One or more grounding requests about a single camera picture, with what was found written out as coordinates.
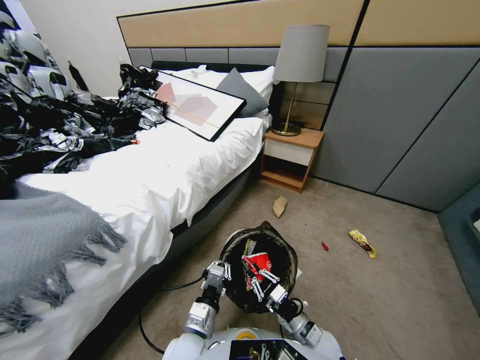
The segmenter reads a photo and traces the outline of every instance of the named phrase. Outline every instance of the gray blanket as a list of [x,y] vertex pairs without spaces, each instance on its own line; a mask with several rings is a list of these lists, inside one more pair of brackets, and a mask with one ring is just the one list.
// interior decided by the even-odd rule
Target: gray blanket
[[118,253],[126,243],[96,212],[72,198],[16,182],[0,199],[0,337],[24,332],[41,318],[23,299],[56,308],[75,289],[65,263],[106,259],[87,244]]

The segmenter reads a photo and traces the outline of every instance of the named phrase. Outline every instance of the carpet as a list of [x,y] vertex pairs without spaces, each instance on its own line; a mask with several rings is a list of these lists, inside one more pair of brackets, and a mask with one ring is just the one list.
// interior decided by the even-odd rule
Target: carpet
[[[274,200],[288,199],[277,219]],[[348,360],[480,359],[480,319],[433,213],[309,178],[303,192],[251,181],[219,224],[176,262],[164,287],[196,279],[217,259],[226,239],[267,220],[298,255],[293,295],[338,340]],[[358,229],[378,255],[349,236]],[[329,251],[322,248],[324,241]],[[160,348],[182,333],[200,285],[161,293],[144,308],[145,331]],[[271,314],[245,314],[225,296],[217,331],[262,327],[278,331]],[[102,359],[159,359],[130,322]]]

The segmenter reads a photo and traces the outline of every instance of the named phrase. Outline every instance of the black headboard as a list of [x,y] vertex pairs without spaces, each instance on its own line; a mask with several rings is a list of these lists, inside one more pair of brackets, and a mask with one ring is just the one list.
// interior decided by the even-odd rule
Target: black headboard
[[[151,63],[151,68],[157,69],[157,70],[179,71],[184,69],[198,68],[200,65],[206,65],[207,70],[212,70],[219,73],[229,73],[233,68],[236,68],[240,73],[246,73],[246,72],[262,71],[269,67],[268,65],[254,65],[254,64],[153,61]],[[280,104],[282,103],[283,93],[284,93],[283,81],[281,81],[278,85],[273,85],[273,91],[270,96],[270,104],[268,106],[268,112],[273,117],[273,121],[276,121],[277,119],[279,119]]]

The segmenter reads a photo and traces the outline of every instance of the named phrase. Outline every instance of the wooden nightstand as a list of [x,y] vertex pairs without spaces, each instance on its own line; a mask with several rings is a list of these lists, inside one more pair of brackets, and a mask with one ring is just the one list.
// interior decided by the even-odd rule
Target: wooden nightstand
[[307,128],[303,128],[296,136],[267,132],[260,178],[301,193],[323,136],[323,131]]

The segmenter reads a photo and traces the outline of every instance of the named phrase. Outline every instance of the gray pillow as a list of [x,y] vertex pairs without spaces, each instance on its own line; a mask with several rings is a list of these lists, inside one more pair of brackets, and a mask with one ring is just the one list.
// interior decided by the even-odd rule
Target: gray pillow
[[255,90],[234,67],[216,87],[221,92],[246,100],[238,118],[250,118],[269,106],[268,102]]

